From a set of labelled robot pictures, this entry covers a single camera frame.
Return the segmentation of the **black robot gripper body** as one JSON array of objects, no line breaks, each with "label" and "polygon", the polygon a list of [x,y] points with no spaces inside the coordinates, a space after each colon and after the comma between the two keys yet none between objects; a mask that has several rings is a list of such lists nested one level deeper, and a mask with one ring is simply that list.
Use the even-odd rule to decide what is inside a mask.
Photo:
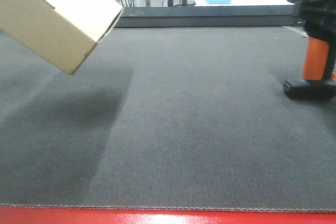
[{"label": "black robot gripper body", "polygon": [[304,21],[310,37],[335,41],[335,0],[298,1],[292,16]]}]

